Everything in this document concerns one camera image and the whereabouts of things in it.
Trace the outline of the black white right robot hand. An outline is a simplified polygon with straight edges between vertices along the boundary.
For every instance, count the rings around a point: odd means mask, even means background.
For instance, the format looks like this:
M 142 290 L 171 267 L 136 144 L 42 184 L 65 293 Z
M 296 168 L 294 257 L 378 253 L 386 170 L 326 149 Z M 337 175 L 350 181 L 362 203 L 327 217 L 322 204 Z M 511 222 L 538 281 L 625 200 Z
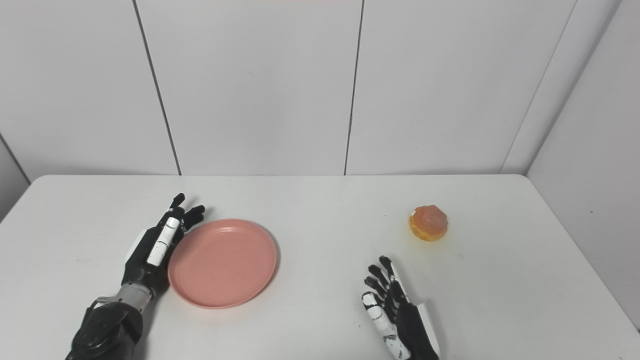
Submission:
M 393 261 L 381 255 L 368 267 L 362 305 L 395 360 L 439 360 L 434 324 L 425 303 L 414 304 Z

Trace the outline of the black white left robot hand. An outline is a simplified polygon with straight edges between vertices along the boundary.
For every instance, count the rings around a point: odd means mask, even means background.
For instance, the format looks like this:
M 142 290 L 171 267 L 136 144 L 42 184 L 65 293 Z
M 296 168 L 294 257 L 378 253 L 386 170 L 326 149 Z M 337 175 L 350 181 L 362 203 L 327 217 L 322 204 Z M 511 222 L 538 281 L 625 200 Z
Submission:
M 179 193 L 158 223 L 144 231 L 125 263 L 121 284 L 142 286 L 150 297 L 169 287 L 169 262 L 173 252 L 191 228 L 204 220 L 205 205 L 188 210 L 182 207 L 186 196 Z

